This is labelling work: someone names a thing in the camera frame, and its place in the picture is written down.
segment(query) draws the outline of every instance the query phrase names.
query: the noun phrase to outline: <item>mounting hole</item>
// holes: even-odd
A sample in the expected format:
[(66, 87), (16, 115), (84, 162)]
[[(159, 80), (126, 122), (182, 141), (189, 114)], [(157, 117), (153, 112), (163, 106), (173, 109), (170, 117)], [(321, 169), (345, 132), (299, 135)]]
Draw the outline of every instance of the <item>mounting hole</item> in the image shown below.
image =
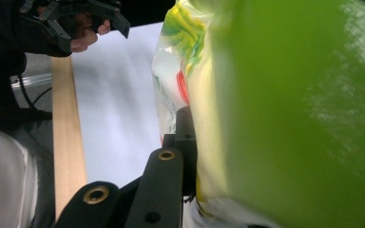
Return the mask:
[(146, 214), (146, 216), (144, 217), (144, 219), (149, 222), (149, 223), (156, 223), (158, 221), (160, 221), (162, 217), (160, 216), (159, 213), (157, 212), (149, 212)]
[(162, 151), (158, 154), (159, 159), (161, 160), (172, 160), (176, 157), (176, 153), (170, 150)]
[(104, 201), (108, 197), (108, 188), (105, 186), (96, 186), (85, 193), (83, 202), (87, 204), (97, 204)]

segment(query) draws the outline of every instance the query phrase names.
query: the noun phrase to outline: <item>black plastic bracket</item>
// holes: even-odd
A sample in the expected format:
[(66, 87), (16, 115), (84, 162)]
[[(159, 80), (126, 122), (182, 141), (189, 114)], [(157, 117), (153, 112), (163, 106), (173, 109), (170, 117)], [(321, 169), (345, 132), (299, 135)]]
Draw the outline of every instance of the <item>black plastic bracket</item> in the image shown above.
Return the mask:
[(121, 189), (101, 181), (81, 188), (56, 227), (180, 228), (183, 197), (195, 197), (196, 162), (188, 106), (178, 110), (176, 134), (164, 136), (163, 147), (150, 154), (140, 178)]

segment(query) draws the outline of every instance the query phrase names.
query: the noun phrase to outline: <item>brass grommet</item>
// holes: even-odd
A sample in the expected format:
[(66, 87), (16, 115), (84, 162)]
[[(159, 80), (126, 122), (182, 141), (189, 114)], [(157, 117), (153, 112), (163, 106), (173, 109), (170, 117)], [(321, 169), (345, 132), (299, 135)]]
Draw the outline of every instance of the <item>brass grommet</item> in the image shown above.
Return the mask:
[(108, 197), (109, 191), (108, 188), (100, 185), (91, 188), (85, 193), (83, 197), (83, 202), (87, 204), (97, 204), (104, 201)]
[(176, 153), (171, 150), (165, 150), (158, 154), (160, 160), (172, 160), (176, 157)]

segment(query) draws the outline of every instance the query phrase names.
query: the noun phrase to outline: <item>grey surface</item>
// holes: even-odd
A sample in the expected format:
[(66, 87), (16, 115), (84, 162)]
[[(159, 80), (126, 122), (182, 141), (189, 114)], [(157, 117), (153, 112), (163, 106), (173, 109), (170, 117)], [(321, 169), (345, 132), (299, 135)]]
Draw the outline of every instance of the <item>grey surface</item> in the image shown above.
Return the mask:
[[(29, 54), (28, 57), (28, 65), (26, 71), (22, 74), (24, 78), (33, 77), (36, 75), (51, 73), (51, 60), (47, 55), (39, 55), (39, 54)], [(12, 83), (18, 83), (17, 76), (11, 77)], [(26, 86), (26, 92), (29, 96), (29, 99), (33, 102), (40, 94), (51, 87), (51, 82), (46, 82), (41, 85), (28, 85)], [(20, 88), (15, 88), (13, 90), (14, 95), (18, 104), (21, 107), (29, 107), (26, 99)], [(52, 111), (52, 93), (51, 91), (47, 92), (38, 102), (35, 104), (35, 107), (39, 110), (44, 111)]]

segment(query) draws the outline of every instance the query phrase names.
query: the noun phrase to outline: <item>white paper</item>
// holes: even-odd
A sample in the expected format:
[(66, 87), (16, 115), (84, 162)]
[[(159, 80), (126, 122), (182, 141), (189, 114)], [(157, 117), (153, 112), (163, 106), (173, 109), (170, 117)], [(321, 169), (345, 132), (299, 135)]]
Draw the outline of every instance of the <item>white paper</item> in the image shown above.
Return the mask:
[(72, 54), (87, 181), (122, 187), (161, 147), (151, 64), (163, 23), (99, 36)]

